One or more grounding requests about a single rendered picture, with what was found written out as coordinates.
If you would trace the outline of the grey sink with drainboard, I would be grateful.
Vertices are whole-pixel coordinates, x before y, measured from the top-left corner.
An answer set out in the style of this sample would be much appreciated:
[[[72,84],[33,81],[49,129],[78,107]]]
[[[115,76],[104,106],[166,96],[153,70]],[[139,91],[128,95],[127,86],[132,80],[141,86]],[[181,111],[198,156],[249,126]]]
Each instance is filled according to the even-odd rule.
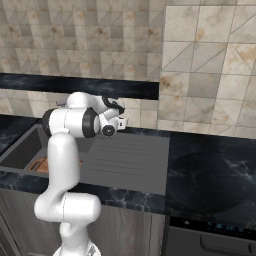
[[[76,141],[84,184],[163,195],[169,154],[166,137],[117,133]],[[30,167],[47,156],[48,137],[41,125],[31,127],[2,156],[7,172],[43,176]]]

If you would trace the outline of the brown wooden cutting board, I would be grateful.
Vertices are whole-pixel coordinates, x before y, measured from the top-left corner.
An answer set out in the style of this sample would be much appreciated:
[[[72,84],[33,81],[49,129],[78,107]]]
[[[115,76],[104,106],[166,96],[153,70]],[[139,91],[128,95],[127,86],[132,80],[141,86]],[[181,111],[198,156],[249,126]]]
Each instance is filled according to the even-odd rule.
[[[51,162],[47,157],[41,157],[34,160],[28,167],[29,171],[39,172],[39,173],[48,173],[52,170],[57,170],[59,173],[63,173],[66,170],[69,170],[71,167],[81,166],[83,163],[82,160],[65,160],[65,159],[56,159],[54,162]]]

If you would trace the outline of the grey wooden cupboard door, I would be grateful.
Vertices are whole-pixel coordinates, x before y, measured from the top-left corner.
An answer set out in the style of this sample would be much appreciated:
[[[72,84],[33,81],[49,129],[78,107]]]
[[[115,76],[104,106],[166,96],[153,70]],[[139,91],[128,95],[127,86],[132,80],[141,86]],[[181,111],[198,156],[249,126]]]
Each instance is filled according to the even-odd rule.
[[[59,223],[38,220],[34,214],[37,194],[0,189],[0,212],[22,256],[52,256],[61,245]],[[88,234],[102,256],[148,256],[150,215],[102,206],[100,217]]]

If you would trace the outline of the narrow grey cupboard panel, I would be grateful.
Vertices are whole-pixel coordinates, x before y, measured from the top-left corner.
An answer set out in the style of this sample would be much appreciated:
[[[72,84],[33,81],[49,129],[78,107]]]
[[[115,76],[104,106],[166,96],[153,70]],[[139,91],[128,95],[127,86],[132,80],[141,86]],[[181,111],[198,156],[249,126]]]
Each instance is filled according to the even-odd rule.
[[[165,216],[152,215],[150,256],[160,256],[164,231]]]

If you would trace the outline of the dark grey dishwasher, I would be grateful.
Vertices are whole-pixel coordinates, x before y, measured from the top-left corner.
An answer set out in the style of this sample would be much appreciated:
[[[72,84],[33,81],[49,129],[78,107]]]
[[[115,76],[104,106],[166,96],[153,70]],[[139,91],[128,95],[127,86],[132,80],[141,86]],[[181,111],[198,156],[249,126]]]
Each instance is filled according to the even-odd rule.
[[[201,235],[221,235],[256,241],[256,230],[211,221],[167,217],[161,256],[224,256],[204,251],[200,246]]]

